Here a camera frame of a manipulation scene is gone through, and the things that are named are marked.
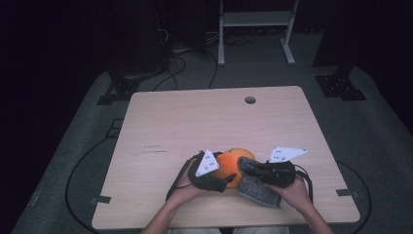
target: orange fruit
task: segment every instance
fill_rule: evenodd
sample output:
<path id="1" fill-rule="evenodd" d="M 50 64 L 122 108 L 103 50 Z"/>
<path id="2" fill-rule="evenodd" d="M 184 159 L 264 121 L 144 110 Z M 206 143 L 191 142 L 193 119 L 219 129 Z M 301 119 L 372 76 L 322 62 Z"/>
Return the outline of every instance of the orange fruit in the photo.
<path id="1" fill-rule="evenodd" d="M 219 164 L 219 169 L 213 172 L 212 175 L 219 178 L 225 178 L 232 174 L 237 174 L 234 180 L 227 184 L 227 188 L 238 187 L 242 174 L 238 169 L 237 162 L 238 159 L 243 156 L 255 160 L 254 155 L 250 151 L 243 148 L 232 148 L 224 151 L 222 154 L 216 157 L 216 161 Z"/>

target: grey pad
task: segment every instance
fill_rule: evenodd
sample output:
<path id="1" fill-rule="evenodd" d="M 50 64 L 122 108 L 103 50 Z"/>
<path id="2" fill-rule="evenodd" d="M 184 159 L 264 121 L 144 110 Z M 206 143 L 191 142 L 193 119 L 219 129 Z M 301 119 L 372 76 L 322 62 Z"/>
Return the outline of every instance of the grey pad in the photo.
<path id="1" fill-rule="evenodd" d="M 261 163 L 246 157 L 241 157 L 238 160 L 238 168 L 243 175 L 238 185 L 238 192 L 246 198 L 262 205 L 279 208 L 282 197 L 275 191 L 265 187 L 261 179 L 246 173 L 255 170 L 260 164 Z"/>

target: table top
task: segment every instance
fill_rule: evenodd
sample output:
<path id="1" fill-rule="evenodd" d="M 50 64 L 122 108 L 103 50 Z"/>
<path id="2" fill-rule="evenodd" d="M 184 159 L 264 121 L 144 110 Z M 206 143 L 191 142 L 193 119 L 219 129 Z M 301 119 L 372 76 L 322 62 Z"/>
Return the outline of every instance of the table top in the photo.
<path id="1" fill-rule="evenodd" d="M 261 87 L 136 93 L 103 184 L 93 226 L 143 228 L 163 205 L 187 159 L 200 150 L 241 147 L 265 162 L 274 146 L 306 148 L 292 160 L 310 175 L 314 203 L 327 222 L 356 222 L 347 185 L 299 87 Z M 284 201 L 268 208 L 236 188 L 208 192 L 183 205 L 170 227 L 261 226 L 305 223 Z"/>

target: grey carpet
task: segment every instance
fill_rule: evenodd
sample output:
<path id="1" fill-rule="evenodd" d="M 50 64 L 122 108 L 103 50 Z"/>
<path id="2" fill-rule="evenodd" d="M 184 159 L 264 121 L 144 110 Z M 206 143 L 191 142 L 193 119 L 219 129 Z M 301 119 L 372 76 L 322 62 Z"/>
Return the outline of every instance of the grey carpet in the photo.
<path id="1" fill-rule="evenodd" d="M 303 89 L 339 168 L 354 192 L 361 213 L 357 223 L 334 224 L 337 233 L 352 233 L 368 218 L 359 233 L 410 233 L 413 230 L 413 137 L 378 92 L 373 79 L 357 67 L 350 79 L 367 100 L 342 101 L 324 97 L 316 75 L 331 74 L 335 67 L 312 67 L 321 34 L 293 34 L 291 51 L 297 61 L 289 66 L 280 46 L 280 36 L 259 36 L 253 43 L 226 49 L 226 65 L 218 67 L 213 89 L 265 86 L 299 86 Z M 208 48 L 215 57 L 217 47 Z M 175 76 L 179 90 L 207 89 L 215 63 L 211 55 L 190 53 L 185 69 Z M 171 59 L 170 71 L 183 65 Z M 168 77 L 167 73 L 142 82 L 139 91 L 151 92 Z M 127 101 L 112 105 L 96 105 L 110 83 L 106 73 L 96 77 L 56 154 L 45 171 L 33 198 L 21 215 L 14 233 L 91 233 L 69 213 L 65 206 L 66 183 L 68 201 L 76 216 L 90 226 L 96 198 L 104 182 L 116 138 L 105 136 L 114 119 L 123 118 Z M 157 91 L 174 90 L 172 79 Z M 97 143 L 101 144 L 86 154 Z M 368 193 L 371 214 L 368 214 Z M 291 226 L 291 233 L 310 233 L 306 225 Z M 102 233 L 137 233 L 137 230 L 111 230 Z"/>

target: dark background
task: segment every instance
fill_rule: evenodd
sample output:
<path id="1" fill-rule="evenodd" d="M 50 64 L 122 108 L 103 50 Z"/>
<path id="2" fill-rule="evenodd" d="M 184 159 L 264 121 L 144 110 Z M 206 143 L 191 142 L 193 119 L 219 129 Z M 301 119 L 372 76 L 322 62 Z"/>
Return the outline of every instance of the dark background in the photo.
<path id="1" fill-rule="evenodd" d="M 228 10 L 239 2 L 225 1 Z M 136 72 L 163 68 L 171 41 L 202 46 L 218 1 L 1 1 L 1 229 L 13 229 L 96 77 L 116 60 Z M 288 1 L 240 1 L 246 11 Z M 314 66 L 352 64 L 375 80 L 413 132 L 413 3 L 301 0 L 295 33 L 324 30 Z"/>

